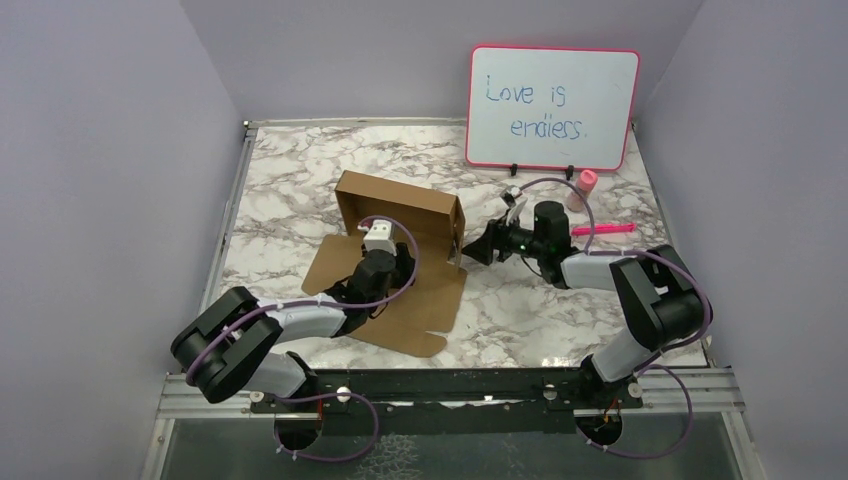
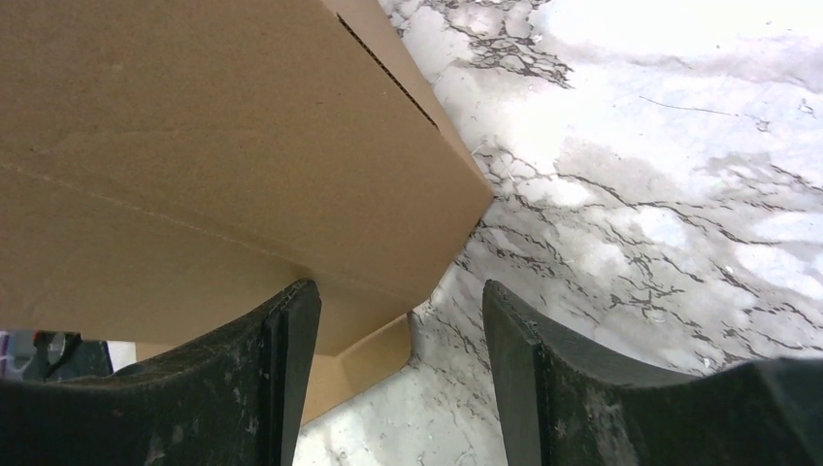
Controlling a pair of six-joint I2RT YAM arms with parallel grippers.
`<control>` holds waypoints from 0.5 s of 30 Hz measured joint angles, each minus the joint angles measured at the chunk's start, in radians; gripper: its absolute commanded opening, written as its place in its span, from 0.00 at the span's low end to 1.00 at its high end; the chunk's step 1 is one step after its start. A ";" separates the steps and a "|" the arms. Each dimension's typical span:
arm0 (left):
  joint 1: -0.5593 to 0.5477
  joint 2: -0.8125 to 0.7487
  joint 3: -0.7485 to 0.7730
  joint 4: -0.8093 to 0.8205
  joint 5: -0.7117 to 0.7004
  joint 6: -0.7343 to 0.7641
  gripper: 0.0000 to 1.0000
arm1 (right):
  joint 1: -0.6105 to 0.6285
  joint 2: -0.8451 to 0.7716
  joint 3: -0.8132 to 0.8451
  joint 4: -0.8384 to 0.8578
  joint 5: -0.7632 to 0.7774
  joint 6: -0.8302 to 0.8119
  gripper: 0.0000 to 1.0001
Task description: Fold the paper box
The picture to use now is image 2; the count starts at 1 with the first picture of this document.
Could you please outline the brown cardboard box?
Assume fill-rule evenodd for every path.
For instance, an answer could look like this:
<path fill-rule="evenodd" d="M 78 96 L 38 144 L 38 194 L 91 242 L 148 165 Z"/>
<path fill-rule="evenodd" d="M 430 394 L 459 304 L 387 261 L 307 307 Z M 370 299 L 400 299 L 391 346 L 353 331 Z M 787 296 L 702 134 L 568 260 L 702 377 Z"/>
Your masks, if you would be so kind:
<path fill-rule="evenodd" d="M 397 372 L 492 199 L 376 1 L 5 1 L 1 325 L 148 357 L 300 278 L 312 420 Z"/>

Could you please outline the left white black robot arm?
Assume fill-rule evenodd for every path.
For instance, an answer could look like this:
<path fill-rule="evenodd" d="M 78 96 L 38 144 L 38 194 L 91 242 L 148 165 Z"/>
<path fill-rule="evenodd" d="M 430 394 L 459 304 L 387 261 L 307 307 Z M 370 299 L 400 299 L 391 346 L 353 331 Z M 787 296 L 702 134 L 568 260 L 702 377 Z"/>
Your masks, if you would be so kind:
<path fill-rule="evenodd" d="M 108 344 L 78 333 L 1 331 L 1 378 L 36 383 L 114 372 Z"/>

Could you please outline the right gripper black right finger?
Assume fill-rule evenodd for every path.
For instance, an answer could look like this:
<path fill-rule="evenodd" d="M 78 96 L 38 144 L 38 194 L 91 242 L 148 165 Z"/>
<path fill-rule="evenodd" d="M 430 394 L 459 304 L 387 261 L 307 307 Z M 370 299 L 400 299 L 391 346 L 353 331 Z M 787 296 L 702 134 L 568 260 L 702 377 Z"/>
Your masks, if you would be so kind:
<path fill-rule="evenodd" d="M 482 318 L 511 465 L 818 465 L 822 363 L 695 377 L 606 348 L 496 281 Z"/>

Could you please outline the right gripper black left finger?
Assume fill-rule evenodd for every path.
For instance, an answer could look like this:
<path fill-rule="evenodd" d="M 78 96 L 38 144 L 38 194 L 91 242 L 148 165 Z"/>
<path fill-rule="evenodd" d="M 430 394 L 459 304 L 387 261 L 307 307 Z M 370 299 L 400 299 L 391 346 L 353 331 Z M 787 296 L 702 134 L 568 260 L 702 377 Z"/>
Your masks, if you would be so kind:
<path fill-rule="evenodd" d="M 289 465 L 321 312 L 300 280 L 107 377 L 1 383 L 5 465 Z"/>

